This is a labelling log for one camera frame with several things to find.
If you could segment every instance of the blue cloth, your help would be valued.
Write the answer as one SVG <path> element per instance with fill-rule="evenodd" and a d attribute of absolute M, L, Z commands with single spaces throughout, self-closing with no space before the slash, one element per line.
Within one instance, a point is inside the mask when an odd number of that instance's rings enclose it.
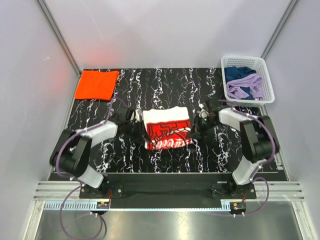
<path fill-rule="evenodd" d="M 225 81 L 230 82 L 236 79 L 243 79 L 250 74 L 257 73 L 256 70 L 251 69 L 250 67 L 243 66 L 243 67 L 236 67 L 236 66 L 229 66 L 224 68 L 224 75 Z M 241 87 L 241 89 L 246 92 L 249 96 L 246 98 L 247 100 L 253 100 L 252 94 L 250 92 L 250 87 Z"/>

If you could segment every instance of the robotic arm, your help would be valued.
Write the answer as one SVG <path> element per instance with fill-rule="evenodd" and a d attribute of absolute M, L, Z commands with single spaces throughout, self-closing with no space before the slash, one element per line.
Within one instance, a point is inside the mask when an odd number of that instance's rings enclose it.
<path fill-rule="evenodd" d="M 259 120 L 271 133 L 276 147 L 275 152 L 278 152 L 279 142 L 270 118 L 262 116 Z M 244 193 L 250 188 L 253 176 L 266 162 L 266 158 L 272 154 L 272 142 L 254 120 L 234 112 L 230 107 L 214 108 L 209 100 L 199 105 L 188 138 L 205 138 L 207 131 L 219 124 L 229 125 L 240 132 L 243 152 L 242 160 L 233 171 L 224 191 L 230 195 Z M 65 129 L 61 133 L 50 157 L 52 166 L 56 165 L 58 153 L 65 142 L 76 132 Z M 126 134 L 137 142 L 150 141 L 139 112 L 120 107 L 107 123 L 82 133 L 66 146 L 59 160 L 60 168 L 98 192 L 106 193 L 107 176 L 95 171 L 89 165 L 90 150 L 100 142 L 114 138 L 117 134 Z"/>

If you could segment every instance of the gray floor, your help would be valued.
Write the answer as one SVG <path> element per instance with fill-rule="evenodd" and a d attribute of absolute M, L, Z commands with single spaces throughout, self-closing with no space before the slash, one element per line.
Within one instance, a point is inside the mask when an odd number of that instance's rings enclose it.
<path fill-rule="evenodd" d="M 248 203 L 248 212 L 258 207 Z M 88 239 L 100 227 L 100 221 L 85 212 L 64 211 L 63 222 L 74 237 Z M 207 212 L 110 211 L 103 215 L 107 234 L 103 240 L 302 240 L 289 202 L 269 202 L 265 209 L 249 217 L 221 217 Z M 45 210 L 37 240 L 68 240 L 60 228 L 59 212 Z"/>

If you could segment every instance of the metal frame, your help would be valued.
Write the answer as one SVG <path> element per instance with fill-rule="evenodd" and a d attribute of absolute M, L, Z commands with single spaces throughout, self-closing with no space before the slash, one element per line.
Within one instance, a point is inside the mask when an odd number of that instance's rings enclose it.
<path fill-rule="evenodd" d="M 78 81 L 81 76 L 81 69 L 79 68 L 76 60 L 74 59 L 66 41 L 64 40 L 52 13 L 50 12 L 48 5 L 46 4 L 45 0 L 36 0 L 38 3 L 41 11 L 43 12 L 50 28 L 52 29 L 54 35 L 56 36 L 57 41 L 61 45 L 66 57 L 68 58 L 72 68 L 74 69 L 75 73 L 78 76 Z M 285 26 L 286 22 L 288 21 L 289 17 L 293 13 L 295 7 L 297 6 L 299 0 L 291 0 L 287 9 L 285 10 L 282 18 L 280 19 L 276 29 L 274 30 L 267 46 L 265 47 L 261 57 L 266 58 L 270 53 L 275 41 L 277 40 L 279 34 L 281 33 L 283 27 Z M 72 106 L 74 103 L 73 95 L 71 97 L 67 114 L 64 120 L 64 124 L 62 129 L 64 129 L 69 121 L 69 117 L 71 114 Z M 260 111 L 263 115 L 268 115 L 268 109 L 266 106 L 262 106 Z M 303 239 L 308 240 L 315 240 L 317 239 L 315 229 L 312 225 L 310 220 L 309 213 L 307 211 L 306 202 L 301 191 L 300 185 L 298 182 L 290 181 L 289 173 L 287 172 L 287 168 L 285 166 L 285 162 L 283 161 L 284 154 L 280 150 L 280 152 L 275 156 L 275 161 L 277 163 L 278 170 L 284 170 L 286 179 L 288 181 L 269 181 L 270 186 L 270 194 L 269 194 L 269 201 L 278 201 L 278 202 L 291 202 L 294 213 L 303 236 Z M 37 230 L 40 224 L 41 216 L 44 209 L 53 209 L 56 210 L 59 203 L 63 201 L 65 196 L 73 190 L 79 183 L 74 181 L 41 181 L 38 184 L 37 190 L 34 194 L 33 205 L 32 205 L 32 213 L 30 215 L 28 225 L 25 230 L 24 238 L 25 240 L 34 240 L 37 234 Z M 256 199 L 247 199 L 250 202 L 259 202 L 263 201 L 266 197 L 266 186 L 264 182 L 255 182 L 254 183 L 255 191 L 256 191 Z M 73 193 L 69 201 L 74 203 L 74 209 L 77 210 L 87 210 L 88 206 L 92 207 L 91 204 L 96 204 L 96 202 L 107 202 L 108 199 L 80 199 L 79 198 L 80 191 L 76 191 Z M 161 209 L 128 209 L 128 208 L 117 208 L 117 209 L 110 209 L 111 211 L 227 211 L 230 208 L 230 201 L 235 201 L 234 199 L 223 199 L 221 200 L 221 208 L 220 209 L 207 209 L 207 208 L 161 208 Z"/>

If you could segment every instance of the purple cloth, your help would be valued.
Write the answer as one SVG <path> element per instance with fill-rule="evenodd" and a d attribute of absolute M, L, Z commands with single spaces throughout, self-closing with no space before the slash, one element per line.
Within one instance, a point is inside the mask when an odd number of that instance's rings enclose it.
<path fill-rule="evenodd" d="M 264 80 L 256 73 L 250 74 L 244 78 L 228 81 L 226 83 L 226 91 L 230 98 L 246 99 L 249 95 L 241 89 L 250 88 L 252 97 L 261 100 L 264 97 L 264 92 L 261 89 Z"/>

